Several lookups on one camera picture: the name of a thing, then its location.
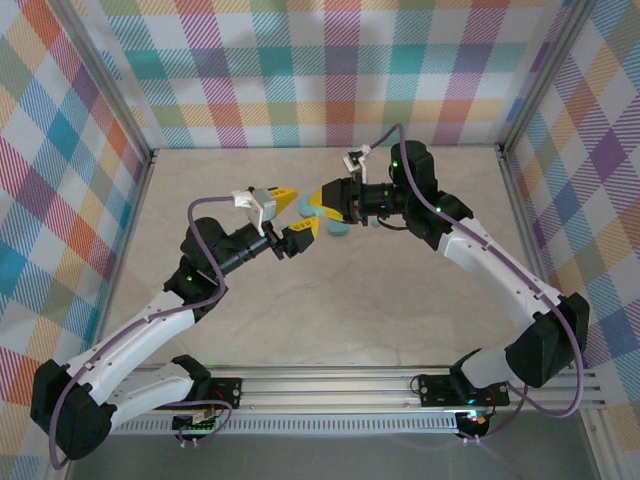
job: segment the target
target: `plaid wall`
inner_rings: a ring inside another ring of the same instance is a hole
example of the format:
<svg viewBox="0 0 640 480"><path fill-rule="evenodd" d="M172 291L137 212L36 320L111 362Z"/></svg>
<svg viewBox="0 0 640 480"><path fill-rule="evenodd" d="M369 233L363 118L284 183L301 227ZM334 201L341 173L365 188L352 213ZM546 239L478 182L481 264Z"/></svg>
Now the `plaid wall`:
<svg viewBox="0 0 640 480"><path fill-rule="evenodd" d="M586 359L640 478L640 1L601 0L515 149L553 283L593 318Z"/></svg>
<svg viewBox="0 0 640 480"><path fill-rule="evenodd" d="M30 480L34 371L92 339L143 164L45 1L0 5L0 479Z"/></svg>
<svg viewBox="0 0 640 480"><path fill-rule="evenodd" d="M570 3L75 0L150 143L172 148L355 145L395 122L493 144Z"/></svg>

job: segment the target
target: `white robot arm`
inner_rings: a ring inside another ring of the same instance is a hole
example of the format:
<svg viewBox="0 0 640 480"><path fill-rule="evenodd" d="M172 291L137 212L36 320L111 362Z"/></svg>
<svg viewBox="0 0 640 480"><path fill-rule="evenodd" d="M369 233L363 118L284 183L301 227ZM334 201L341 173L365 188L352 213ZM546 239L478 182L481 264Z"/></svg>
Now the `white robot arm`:
<svg viewBox="0 0 640 480"><path fill-rule="evenodd" d="M477 349L459 360L450 369L447 387L462 402L471 403L478 390L515 378L541 387L568 366L576 357L573 338L562 320L571 328L580 351L584 350L589 318L584 298L577 293L564 297L535 277L489 236L464 203L438 190L434 159L424 144L410 140L405 152L401 144L391 148L391 183L367 183L363 166L370 150L367 146L349 152L343 160L350 177L324 185L311 196L311 206L339 222L367 225L369 217L377 217L382 226L408 230L485 285L502 302L518 330L518 338L506 345ZM383 222L392 215L402 216L406 227ZM559 319L554 311L564 318Z"/></svg>
<svg viewBox="0 0 640 480"><path fill-rule="evenodd" d="M317 218L281 231L271 223L296 195L279 187L234 192L236 205L248 208L250 222L230 235L213 218L195 222L223 278L266 250L279 259L291 258L313 243ZM69 459L86 456L110 431L141 413L174 402L215 400L209 371L188 355L125 380L150 354L215 308L227 291L191 229L180 249L180 266L164 291L135 317L65 365L49 360L36 371L31 418L55 437Z"/></svg>

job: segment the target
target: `blue object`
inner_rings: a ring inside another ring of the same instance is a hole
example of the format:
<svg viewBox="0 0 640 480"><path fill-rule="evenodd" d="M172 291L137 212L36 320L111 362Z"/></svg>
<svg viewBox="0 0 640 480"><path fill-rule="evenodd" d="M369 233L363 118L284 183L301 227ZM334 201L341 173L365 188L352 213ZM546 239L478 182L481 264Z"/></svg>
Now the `blue object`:
<svg viewBox="0 0 640 480"><path fill-rule="evenodd" d="M298 214L302 218L322 216L324 214L324 210L322 208L315 208L309 205L309 197L310 195L307 195L306 197L300 197L298 200ZM342 237L349 233L349 225L346 223L336 222L335 220L329 220L327 230L329 231L329 235L332 237Z"/></svg>

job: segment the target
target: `white floor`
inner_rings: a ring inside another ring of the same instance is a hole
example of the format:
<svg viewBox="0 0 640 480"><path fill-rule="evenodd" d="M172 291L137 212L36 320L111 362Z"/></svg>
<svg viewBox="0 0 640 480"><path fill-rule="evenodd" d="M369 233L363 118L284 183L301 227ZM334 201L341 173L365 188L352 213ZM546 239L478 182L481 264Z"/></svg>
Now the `white floor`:
<svg viewBox="0 0 640 480"><path fill-rule="evenodd" d="M524 256L492 148L433 148L440 188L458 196L517 259ZM180 259L195 198L247 186L301 195L346 176L343 149L166 150L158 159L111 308L109 333L162 288ZM370 159L387 181L388 149ZM227 233L247 222L231 206L202 206ZM295 205L281 218L299 220ZM352 227L279 262L270 252L227 278L230 291L196 326L149 359L189 353L205 364L450 364L515 332L481 281L407 232Z"/></svg>

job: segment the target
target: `white bracket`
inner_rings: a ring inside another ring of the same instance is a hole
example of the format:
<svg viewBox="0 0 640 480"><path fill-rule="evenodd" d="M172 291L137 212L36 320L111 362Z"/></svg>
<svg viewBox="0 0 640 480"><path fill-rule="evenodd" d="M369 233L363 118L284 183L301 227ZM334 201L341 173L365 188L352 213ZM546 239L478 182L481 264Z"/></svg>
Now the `white bracket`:
<svg viewBox="0 0 640 480"><path fill-rule="evenodd" d="M354 154L356 153L361 153L361 155L355 157ZM367 166L365 161L370 153L371 147L369 147L369 145L361 145L358 150L350 150L342 157L342 161L350 174L362 173L362 183L364 184L367 183Z"/></svg>
<svg viewBox="0 0 640 480"><path fill-rule="evenodd" d="M266 188L253 191L235 190L231 192L231 195L233 195L233 205L247 209L247 217L256 227L260 236L264 237L262 224L276 217L277 203L271 192Z"/></svg>

